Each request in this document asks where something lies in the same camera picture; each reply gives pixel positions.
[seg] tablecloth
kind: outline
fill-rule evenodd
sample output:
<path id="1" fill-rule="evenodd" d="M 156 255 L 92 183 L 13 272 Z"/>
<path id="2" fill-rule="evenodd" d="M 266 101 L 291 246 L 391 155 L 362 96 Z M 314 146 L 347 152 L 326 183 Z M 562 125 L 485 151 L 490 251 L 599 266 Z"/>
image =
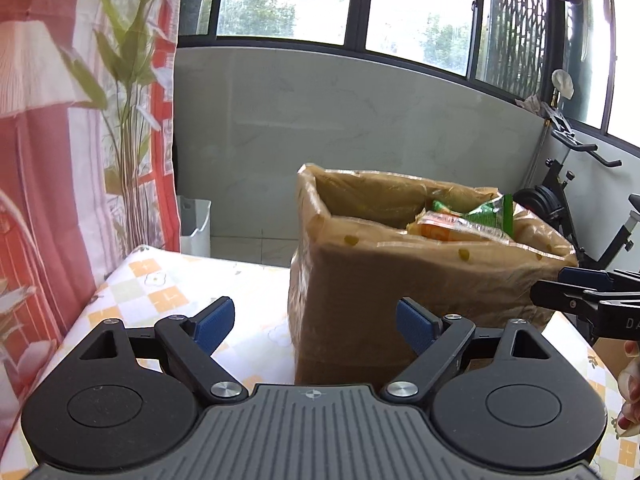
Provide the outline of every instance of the tablecloth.
<path id="1" fill-rule="evenodd" d="M 229 296 L 236 323 L 213 358 L 249 391 L 256 383 L 292 383 L 288 288 L 289 269 L 138 247 L 98 288 L 42 378 L 103 319 L 118 317 L 127 327 L 153 326 L 169 314 L 193 316 Z M 138 361 L 160 369 L 157 361 Z M 0 460 L 0 478 L 20 480 L 35 466 L 18 422 Z"/>
<path id="2" fill-rule="evenodd" d="M 294 355 L 287 325 L 289 269 L 195 258 L 142 246 L 108 277 L 84 309 L 43 377 L 98 323 L 119 317 L 127 327 L 152 326 L 169 314 L 192 316 L 220 296 L 236 305 L 236 324 L 213 358 L 249 391 L 256 383 L 292 383 Z M 605 480 L 640 475 L 640 436 L 619 439 L 623 399 L 615 378 L 560 313 L 543 335 L 582 374 L 606 404 L 608 425 L 591 466 Z M 139 360 L 159 370 L 158 363 Z M 0 460 L 1 480 L 20 480 L 36 462 L 19 423 Z"/>

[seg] snack package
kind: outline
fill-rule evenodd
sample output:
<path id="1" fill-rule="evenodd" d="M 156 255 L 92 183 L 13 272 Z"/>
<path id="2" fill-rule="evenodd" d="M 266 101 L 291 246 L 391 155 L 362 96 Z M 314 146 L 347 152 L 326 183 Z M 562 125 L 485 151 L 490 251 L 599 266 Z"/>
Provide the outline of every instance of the snack package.
<path id="1" fill-rule="evenodd" d="M 511 238 L 495 227 L 470 222 L 455 215 L 424 210 L 406 227 L 411 235 L 424 236 L 441 242 L 484 242 L 492 240 L 503 244 Z"/>
<path id="2" fill-rule="evenodd" d="M 513 196 L 507 194 L 489 200 L 468 213 L 458 213 L 449 209 L 438 200 L 433 201 L 433 210 L 436 213 L 452 215 L 504 231 L 509 238 L 513 238 Z"/>

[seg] white trash can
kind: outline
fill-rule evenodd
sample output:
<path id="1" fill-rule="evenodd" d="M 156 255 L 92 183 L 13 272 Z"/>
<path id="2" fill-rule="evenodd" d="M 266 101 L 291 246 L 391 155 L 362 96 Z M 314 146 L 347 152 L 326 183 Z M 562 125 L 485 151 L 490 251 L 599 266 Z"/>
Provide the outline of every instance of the white trash can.
<path id="1" fill-rule="evenodd" d="M 178 195 L 180 211 L 180 252 L 191 256 L 211 256 L 211 200 Z"/>

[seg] finger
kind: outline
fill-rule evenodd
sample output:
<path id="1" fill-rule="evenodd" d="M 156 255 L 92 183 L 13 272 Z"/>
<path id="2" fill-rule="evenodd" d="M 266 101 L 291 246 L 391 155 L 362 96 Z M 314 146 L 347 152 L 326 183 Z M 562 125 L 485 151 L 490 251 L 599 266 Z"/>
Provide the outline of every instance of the finger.
<path id="1" fill-rule="evenodd" d="M 622 406 L 616 421 L 616 433 L 618 436 L 629 437 L 640 433 L 640 424 L 637 421 L 638 415 L 640 415 L 640 410 L 636 405 L 626 402 Z"/>
<path id="2" fill-rule="evenodd" d="M 640 356 L 640 348 L 637 341 L 625 341 L 625 354 L 627 357 Z"/>
<path id="3" fill-rule="evenodd" d="M 620 395 L 628 402 L 640 400 L 640 358 L 633 359 L 618 376 Z"/>

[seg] blue gripper pad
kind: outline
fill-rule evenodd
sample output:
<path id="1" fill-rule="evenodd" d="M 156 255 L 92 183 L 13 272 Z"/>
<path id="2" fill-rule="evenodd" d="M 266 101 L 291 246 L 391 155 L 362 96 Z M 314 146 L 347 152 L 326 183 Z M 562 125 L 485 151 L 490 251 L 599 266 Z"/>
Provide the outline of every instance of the blue gripper pad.
<path id="1" fill-rule="evenodd" d="M 223 296 L 193 316 L 196 324 L 193 340 L 207 355 L 213 354 L 231 332 L 236 320 L 236 308 L 231 298 Z"/>
<path id="2" fill-rule="evenodd" d="M 396 307 L 396 328 L 413 351 L 420 355 L 442 332 L 440 318 L 409 298 L 402 298 Z"/>
<path id="3" fill-rule="evenodd" d="M 567 285 L 595 288 L 598 292 L 612 292 L 613 280 L 604 270 L 565 267 L 558 274 L 558 281 Z"/>

